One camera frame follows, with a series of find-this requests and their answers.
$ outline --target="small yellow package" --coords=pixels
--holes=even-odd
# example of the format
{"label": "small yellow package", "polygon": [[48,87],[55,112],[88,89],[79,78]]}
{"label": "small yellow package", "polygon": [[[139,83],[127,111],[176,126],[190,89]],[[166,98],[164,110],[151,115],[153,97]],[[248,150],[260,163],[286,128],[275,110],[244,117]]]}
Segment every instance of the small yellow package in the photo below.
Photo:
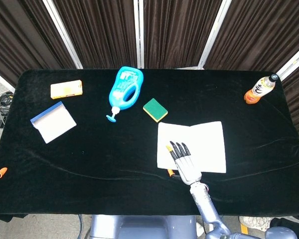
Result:
{"label": "small yellow package", "polygon": [[82,81],[68,81],[51,85],[51,98],[63,98],[68,96],[79,96],[83,94]]}

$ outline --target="black tablecloth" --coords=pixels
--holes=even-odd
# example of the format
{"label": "black tablecloth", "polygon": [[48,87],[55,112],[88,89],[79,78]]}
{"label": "black tablecloth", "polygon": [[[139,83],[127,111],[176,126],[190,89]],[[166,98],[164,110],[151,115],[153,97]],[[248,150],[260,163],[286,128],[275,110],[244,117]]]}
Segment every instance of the black tablecloth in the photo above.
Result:
{"label": "black tablecloth", "polygon": [[[189,187],[157,168],[157,123],[142,109],[155,98],[163,122],[222,122],[227,173],[202,178],[220,214],[299,215],[299,138],[281,82],[247,105],[244,93],[269,72],[142,71],[140,97],[116,123],[105,115],[117,70],[21,76],[0,141],[0,214],[197,215]],[[51,84],[78,79],[82,96],[50,98]],[[77,126],[45,144],[30,119],[60,100]]]}

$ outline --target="blue detergent bottle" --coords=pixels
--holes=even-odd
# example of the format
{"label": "blue detergent bottle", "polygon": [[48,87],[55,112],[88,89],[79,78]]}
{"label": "blue detergent bottle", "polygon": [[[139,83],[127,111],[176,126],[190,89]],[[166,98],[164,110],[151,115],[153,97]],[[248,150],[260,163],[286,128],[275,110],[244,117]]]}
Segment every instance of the blue detergent bottle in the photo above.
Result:
{"label": "blue detergent bottle", "polygon": [[125,110],[134,105],[140,95],[143,79],[143,73],[138,69],[123,66],[119,70],[109,95],[112,106],[112,116],[106,116],[109,121],[116,122],[114,117],[120,110]]}

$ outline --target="green sponge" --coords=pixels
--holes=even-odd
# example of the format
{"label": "green sponge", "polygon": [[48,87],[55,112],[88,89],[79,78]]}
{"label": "green sponge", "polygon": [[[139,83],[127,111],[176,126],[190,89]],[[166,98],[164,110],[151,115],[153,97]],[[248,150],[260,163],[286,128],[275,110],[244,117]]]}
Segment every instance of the green sponge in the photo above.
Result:
{"label": "green sponge", "polygon": [[152,117],[156,122],[159,122],[168,113],[168,111],[154,98],[143,106],[143,110],[148,113],[149,116]]}

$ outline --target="white paper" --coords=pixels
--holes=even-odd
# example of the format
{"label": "white paper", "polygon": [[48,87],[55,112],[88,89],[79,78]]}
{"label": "white paper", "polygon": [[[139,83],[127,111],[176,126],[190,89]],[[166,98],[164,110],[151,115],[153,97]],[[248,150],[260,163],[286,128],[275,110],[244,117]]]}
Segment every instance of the white paper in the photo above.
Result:
{"label": "white paper", "polygon": [[194,165],[201,172],[226,173],[226,157],[223,127],[220,121],[194,126],[158,124],[157,167],[177,170],[166,145],[170,141],[185,143]]}
{"label": "white paper", "polygon": [[46,115],[37,119],[33,126],[39,130],[45,143],[49,143],[69,129],[76,126],[76,122],[61,104]]}

